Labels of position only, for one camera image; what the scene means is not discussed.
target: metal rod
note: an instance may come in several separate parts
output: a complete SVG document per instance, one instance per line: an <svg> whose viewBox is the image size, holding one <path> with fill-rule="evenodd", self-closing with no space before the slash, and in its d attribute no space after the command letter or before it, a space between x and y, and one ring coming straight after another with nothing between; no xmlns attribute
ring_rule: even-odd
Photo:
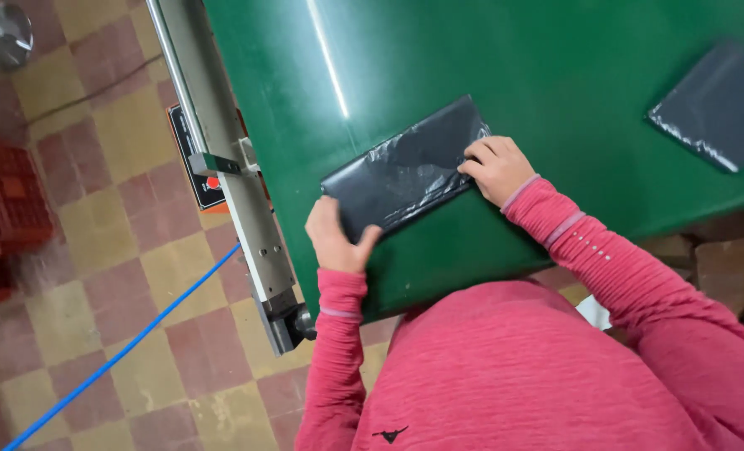
<svg viewBox="0 0 744 451"><path fill-rule="evenodd" d="M166 20L163 18L163 10L160 8L160 2L159 0L146 0L146 5L149 6L149 14L152 16L152 23L155 24L160 48L163 50L163 55L166 56L166 65L169 68L171 82L177 91L179 105L183 108L183 115L190 130L190 138L194 141L194 151L207 152L205 136L202 133L202 128L199 126L194 102L190 98L188 86L185 84L185 78L183 77L183 69L179 65L174 44L171 42L168 28L166 28Z"/></svg>

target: hand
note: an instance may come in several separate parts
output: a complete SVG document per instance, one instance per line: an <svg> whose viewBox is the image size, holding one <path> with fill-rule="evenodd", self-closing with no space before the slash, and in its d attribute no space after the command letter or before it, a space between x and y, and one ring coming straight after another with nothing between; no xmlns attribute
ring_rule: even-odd
<svg viewBox="0 0 744 451"><path fill-rule="evenodd" d="M464 161L458 171L469 174L483 196L498 208L503 208L510 195L536 174L511 138L478 139L464 151L464 157L477 161Z"/></svg>
<svg viewBox="0 0 744 451"><path fill-rule="evenodd" d="M338 220L338 200L322 196L305 222L305 231L317 251L319 267L346 273L363 273L377 239L383 230L366 227L356 246L350 244Z"/></svg>

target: left hand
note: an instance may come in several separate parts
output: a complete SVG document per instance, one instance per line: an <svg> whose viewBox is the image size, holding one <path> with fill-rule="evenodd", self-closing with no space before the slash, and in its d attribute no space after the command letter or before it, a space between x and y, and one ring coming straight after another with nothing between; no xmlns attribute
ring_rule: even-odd
<svg viewBox="0 0 744 451"><path fill-rule="evenodd" d="M338 220L338 200L322 196L313 206L305 222L305 231L317 251L319 267L326 270L363 274L383 230L369 225L357 245L347 240Z"/></svg>

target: pink long-sleeve shirt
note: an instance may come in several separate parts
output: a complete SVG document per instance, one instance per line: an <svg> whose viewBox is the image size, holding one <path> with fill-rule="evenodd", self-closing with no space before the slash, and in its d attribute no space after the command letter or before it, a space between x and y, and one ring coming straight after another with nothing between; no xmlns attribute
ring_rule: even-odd
<svg viewBox="0 0 744 451"><path fill-rule="evenodd" d="M366 398L366 277L319 270L297 449L744 449L744 326L723 305L544 179L503 212L633 349L544 286L483 283L404 317Z"/></svg>

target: table surface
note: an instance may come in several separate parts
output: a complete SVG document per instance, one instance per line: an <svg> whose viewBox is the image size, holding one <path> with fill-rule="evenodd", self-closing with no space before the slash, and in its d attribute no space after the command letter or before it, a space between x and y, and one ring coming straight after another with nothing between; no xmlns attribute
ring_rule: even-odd
<svg viewBox="0 0 744 451"><path fill-rule="evenodd" d="M744 43L744 0L204 2L314 314L304 224L319 180L463 94L559 191L629 238L744 206L744 169L719 172L644 120L718 39ZM377 247L363 311L392 316L547 262L469 190Z"/></svg>

